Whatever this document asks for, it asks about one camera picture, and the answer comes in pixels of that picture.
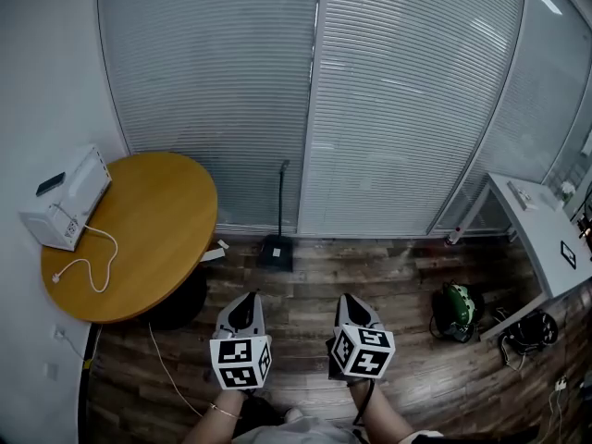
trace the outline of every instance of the white box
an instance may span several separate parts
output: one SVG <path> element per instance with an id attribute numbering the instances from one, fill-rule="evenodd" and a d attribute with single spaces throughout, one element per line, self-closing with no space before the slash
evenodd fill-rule
<path id="1" fill-rule="evenodd" d="M 535 200 L 528 193 L 524 186 L 516 184 L 514 181 L 508 181 L 508 188 L 510 188 L 510 191 L 512 191 L 512 194 L 516 198 L 516 201 L 518 201 L 518 204 L 523 208 L 523 210 L 538 210 L 537 203 L 535 203 Z"/>
<path id="2" fill-rule="evenodd" d="M 92 144 L 74 150 L 63 164 L 48 169 L 39 182 L 62 172 L 64 182 L 40 196 L 35 195 L 37 185 L 31 185 L 29 200 L 18 215 L 41 245 L 73 252 L 111 176 Z"/>
<path id="3" fill-rule="evenodd" d="M 271 338 L 211 339 L 212 367 L 222 389 L 259 389 L 271 366 Z"/>
<path id="4" fill-rule="evenodd" d="M 381 378 L 395 354 L 395 338 L 387 330 L 335 327 L 331 354 L 347 376 Z"/>

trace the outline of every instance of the black phone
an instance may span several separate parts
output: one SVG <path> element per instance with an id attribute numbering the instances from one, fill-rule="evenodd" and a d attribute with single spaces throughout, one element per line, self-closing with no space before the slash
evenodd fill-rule
<path id="1" fill-rule="evenodd" d="M 56 188 L 60 184 L 64 182 L 64 178 L 66 177 L 66 173 L 60 173 L 57 176 L 53 176 L 52 178 L 48 179 L 47 181 L 42 182 L 38 188 L 35 195 L 37 197 L 45 194 L 46 192 Z"/>

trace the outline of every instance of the white desk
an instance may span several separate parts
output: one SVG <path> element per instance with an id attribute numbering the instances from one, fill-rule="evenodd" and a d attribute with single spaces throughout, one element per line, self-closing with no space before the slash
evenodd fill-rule
<path id="1" fill-rule="evenodd" d="M 508 187 L 510 180 L 514 181 L 515 185 L 524 187 L 538 206 L 537 210 L 523 210 Z M 570 222 L 563 209 L 555 210 L 557 200 L 550 189 L 534 182 L 489 173 L 486 187 L 457 231 L 449 236 L 450 243 L 456 243 L 469 228 L 490 192 L 496 196 L 520 237 L 535 270 L 541 293 L 518 312 L 482 334 L 481 339 L 494 337 L 547 299 L 561 296 L 592 277 L 592 252 L 588 249 L 585 239 L 578 238 L 579 229 Z M 575 269 L 561 255 L 562 241 L 575 254 Z"/>

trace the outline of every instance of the wall socket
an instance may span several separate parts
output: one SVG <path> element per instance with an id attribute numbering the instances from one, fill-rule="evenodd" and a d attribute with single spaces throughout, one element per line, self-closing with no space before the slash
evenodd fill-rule
<path id="1" fill-rule="evenodd" d="M 49 380 L 57 381 L 57 371 L 59 366 L 51 362 L 43 364 L 43 376 Z"/>
<path id="2" fill-rule="evenodd" d="M 64 340 L 65 336 L 66 330 L 59 324 L 56 324 L 54 326 L 54 329 L 52 330 L 52 339 L 59 340 L 61 342 L 62 340 Z"/>
<path id="3" fill-rule="evenodd" d="M 567 388 L 567 378 L 562 376 L 559 380 L 555 382 L 555 391 L 561 391 L 562 389 Z"/>

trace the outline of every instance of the white cable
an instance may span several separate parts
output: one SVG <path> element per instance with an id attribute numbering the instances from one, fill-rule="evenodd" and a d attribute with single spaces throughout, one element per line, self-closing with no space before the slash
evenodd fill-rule
<path id="1" fill-rule="evenodd" d="M 506 348 L 504 347 L 503 343 L 506 341 L 506 336 L 503 337 L 503 339 L 501 340 L 501 351 L 503 353 L 504 356 L 504 362 L 506 365 L 508 365 L 514 372 L 520 372 L 520 370 L 522 370 L 522 365 L 524 365 L 524 358 L 525 358 L 525 354 L 522 355 L 522 360 L 520 361 L 520 365 L 518 366 L 518 368 L 514 368 L 511 364 L 510 364 L 510 358 L 508 357 L 508 353 L 506 352 Z"/>
<path id="2" fill-rule="evenodd" d="M 547 426 L 547 432 L 545 433 L 545 436 L 540 439 L 539 444 L 543 444 L 551 430 L 551 420 L 553 419 L 553 403 L 551 403 L 551 397 L 553 396 L 553 393 L 555 393 L 555 391 L 551 391 L 549 394 L 549 409 L 551 410 L 551 416 L 549 416 L 549 425 Z"/>
<path id="3" fill-rule="evenodd" d="M 91 268 L 91 262 L 89 262 L 86 258 L 79 258 L 78 260 L 74 260 L 73 262 L 70 262 L 69 264 L 64 266 L 64 269 L 62 269 L 62 271 L 60 271 L 59 273 L 55 273 L 52 276 L 52 281 L 54 281 L 54 283 L 57 283 L 59 281 L 59 278 L 64 274 L 64 272 L 68 268 L 70 268 L 72 265 L 74 265 L 77 262 L 84 262 L 89 267 L 89 280 L 91 281 L 91 287 L 94 290 L 94 292 L 105 292 L 105 290 L 107 289 L 107 286 L 109 286 L 109 277 L 111 276 L 111 264 L 113 263 L 113 260 L 115 260 L 115 257 L 117 256 L 117 251 L 119 250 L 119 246 L 117 245 L 117 241 L 111 235 L 109 235 L 107 232 L 99 230 L 98 228 L 89 227 L 86 224 L 84 224 L 84 228 L 87 228 L 88 230 L 92 230 L 93 232 L 101 233 L 101 234 L 105 235 L 106 237 L 108 237 L 109 239 L 111 239 L 111 241 L 113 241 L 113 243 L 115 243 L 115 251 L 113 252 L 113 256 L 111 256 L 109 263 L 107 263 L 107 278 L 105 279 L 105 284 L 103 285 L 103 287 L 100 290 L 98 290 L 94 286 L 93 271 Z"/>
<path id="4" fill-rule="evenodd" d="M 561 405 L 559 404 L 559 397 L 561 395 L 561 390 L 557 393 L 557 409 L 559 410 L 559 435 L 557 436 L 557 442 L 561 444 L 561 421 L 563 420 L 563 416 L 561 415 Z"/>
<path id="5" fill-rule="evenodd" d="M 165 367 L 165 363 L 163 362 L 163 358 L 160 356 L 160 350 L 158 349 L 158 344 L 156 343 L 156 340 L 154 339 L 154 334 L 152 333 L 152 326 L 150 323 L 148 323 L 148 330 L 150 330 L 150 337 L 152 337 L 152 342 L 154 342 L 154 346 L 156 347 L 156 353 L 158 354 L 158 360 L 160 360 L 160 364 L 165 369 L 165 372 L 168 375 L 168 379 L 173 384 L 173 387 L 175 387 L 175 391 L 178 393 L 178 395 L 181 397 L 181 399 L 183 401 L 185 401 L 185 404 L 187 404 L 187 406 L 189 406 L 195 414 L 197 414 L 200 417 L 204 417 L 201 413 L 196 411 L 195 408 L 193 408 L 187 400 L 185 400 L 185 397 L 183 395 L 181 395 L 181 392 L 177 388 L 177 385 L 175 385 L 175 380 L 173 380 L 173 377 L 168 373 L 168 370 Z"/>
<path id="6" fill-rule="evenodd" d="M 99 332 L 97 333 L 96 338 L 94 339 L 94 348 L 92 349 L 92 357 L 91 357 L 91 360 L 94 360 L 94 355 L 96 354 L 96 346 L 99 344 L 99 337 L 101 337 L 101 331 L 102 330 L 103 330 L 103 326 L 101 326 L 99 328 Z M 60 334 L 60 337 L 62 339 L 64 339 L 69 344 L 70 349 L 72 349 L 74 351 L 74 353 L 76 353 L 80 357 L 80 359 L 82 361 L 84 361 L 84 357 L 76 350 L 76 347 L 74 347 L 74 344 L 72 343 L 72 341 L 70 340 L 70 338 L 66 334 L 64 334 L 64 335 L 61 335 Z"/>

